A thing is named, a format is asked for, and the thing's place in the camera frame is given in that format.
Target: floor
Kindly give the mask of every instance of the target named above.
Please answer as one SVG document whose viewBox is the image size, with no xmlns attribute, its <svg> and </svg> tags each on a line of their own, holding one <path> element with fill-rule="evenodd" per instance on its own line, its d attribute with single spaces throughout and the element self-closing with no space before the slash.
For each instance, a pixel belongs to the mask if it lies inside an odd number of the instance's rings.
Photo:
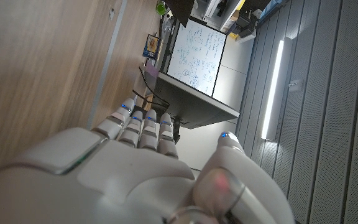
<svg viewBox="0 0 358 224">
<path fill-rule="evenodd" d="M 158 32 L 156 2 L 0 0 L 0 167 L 58 131 L 95 126 L 132 88 L 145 92 L 137 67 L 147 34 Z"/>
</svg>

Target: white robotic hand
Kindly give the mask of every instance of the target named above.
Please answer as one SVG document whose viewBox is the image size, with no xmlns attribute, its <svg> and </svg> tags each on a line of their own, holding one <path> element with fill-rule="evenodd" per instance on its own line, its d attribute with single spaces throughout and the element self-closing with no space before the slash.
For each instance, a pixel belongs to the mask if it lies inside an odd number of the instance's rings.
<svg viewBox="0 0 358 224">
<path fill-rule="evenodd" d="M 169 114 L 157 124 L 133 109 L 127 99 L 91 131 L 64 130 L 0 169 L 0 223 L 294 223 L 235 135 L 220 135 L 195 180 Z"/>
</svg>

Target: black cable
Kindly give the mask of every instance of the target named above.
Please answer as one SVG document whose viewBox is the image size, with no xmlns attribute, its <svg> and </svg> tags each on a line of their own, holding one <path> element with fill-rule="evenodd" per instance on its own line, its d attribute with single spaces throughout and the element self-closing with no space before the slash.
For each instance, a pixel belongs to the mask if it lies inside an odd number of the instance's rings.
<svg viewBox="0 0 358 224">
<path fill-rule="evenodd" d="M 166 100 L 164 100 L 163 98 L 157 96 L 157 95 L 153 92 L 153 90 L 149 87 L 149 85 L 147 84 L 146 78 L 144 77 L 143 71 L 142 71 L 142 69 L 141 69 L 140 67 L 139 67 L 139 71 L 140 71 L 140 74 L 142 74 L 143 81 L 144 81 L 144 83 L 146 84 L 146 87 L 153 93 L 153 95 L 154 95 L 155 97 L 157 97 L 158 99 L 162 100 L 162 101 L 163 101 L 164 103 L 166 103 L 168 106 L 170 106 L 170 104 L 169 104 Z"/>
<path fill-rule="evenodd" d="M 159 105 L 159 106 L 162 106 L 164 107 L 165 109 L 167 109 L 167 106 L 166 105 L 162 105 L 160 103 L 155 103 L 155 102 L 151 102 L 149 100 L 146 100 L 146 98 L 144 98 L 142 95 L 140 95 L 138 92 L 136 92 L 135 90 L 132 90 L 133 93 L 135 93 L 138 97 L 142 98 L 143 100 L 145 100 L 146 102 L 148 103 L 151 103 L 151 104 L 155 104 L 155 105 Z"/>
</svg>

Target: metal strip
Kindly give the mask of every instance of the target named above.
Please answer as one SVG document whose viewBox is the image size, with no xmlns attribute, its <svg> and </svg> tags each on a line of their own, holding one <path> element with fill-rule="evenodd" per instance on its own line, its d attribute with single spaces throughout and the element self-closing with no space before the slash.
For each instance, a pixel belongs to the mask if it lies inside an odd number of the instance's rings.
<svg viewBox="0 0 358 224">
<path fill-rule="evenodd" d="M 121 7 L 120 7 L 119 13 L 118 13 L 116 26 L 114 28 L 114 31 L 112 32 L 109 50 L 107 51 L 106 59 L 104 59 L 104 65 L 103 65 L 102 72 L 100 74 L 100 79 L 99 79 L 98 87 L 96 89 L 96 94 L 95 94 L 94 99 L 93 99 L 91 112 L 90 112 L 89 118 L 88 118 L 88 123 L 86 124 L 87 129 L 91 129 L 91 127 L 92 127 L 94 114 L 96 113 L 96 109 L 97 109 L 98 104 L 99 104 L 100 96 L 102 94 L 104 81 L 106 79 L 107 70 L 108 70 L 109 65 L 110 65 L 112 52 L 114 50 L 114 45 L 116 44 L 119 28 L 121 26 L 121 21 L 122 21 L 122 17 L 124 16 L 126 6 L 127 6 L 127 0 L 122 0 L 122 4 L 121 4 Z"/>
<path fill-rule="evenodd" d="M 357 96 L 356 96 L 356 107 L 354 108 L 354 123 L 352 127 L 352 135 L 351 135 L 351 142 L 350 142 L 350 150 L 349 150 L 349 157 L 347 158 L 347 167 L 346 167 L 346 177 L 345 177 L 345 184 L 344 184 L 344 195 L 342 199 L 342 210 L 341 210 L 341 223 L 345 222 L 345 212 L 346 212 L 346 202 L 347 202 L 347 194 L 349 191 L 349 179 L 351 175 L 352 169 L 352 158 L 353 158 L 353 151 L 356 147 L 355 144 L 355 137 L 356 137 L 356 128 L 357 128 L 357 119 L 358 119 L 358 86 L 357 86 Z"/>
</svg>

